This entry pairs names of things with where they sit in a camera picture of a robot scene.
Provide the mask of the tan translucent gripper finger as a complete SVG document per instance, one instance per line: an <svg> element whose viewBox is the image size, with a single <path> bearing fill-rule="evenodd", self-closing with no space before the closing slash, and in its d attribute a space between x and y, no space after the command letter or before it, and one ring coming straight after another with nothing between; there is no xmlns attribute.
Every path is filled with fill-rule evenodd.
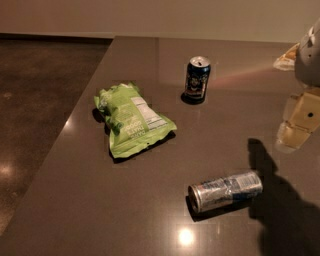
<svg viewBox="0 0 320 256"><path fill-rule="evenodd" d="M278 57L276 61L273 63L273 67L281 71L294 71L299 46L299 43L295 44L283 55Z"/></svg>
<svg viewBox="0 0 320 256"><path fill-rule="evenodd" d="M320 88L308 89L291 95L283 113L276 148L283 153L298 150L320 127Z"/></svg>

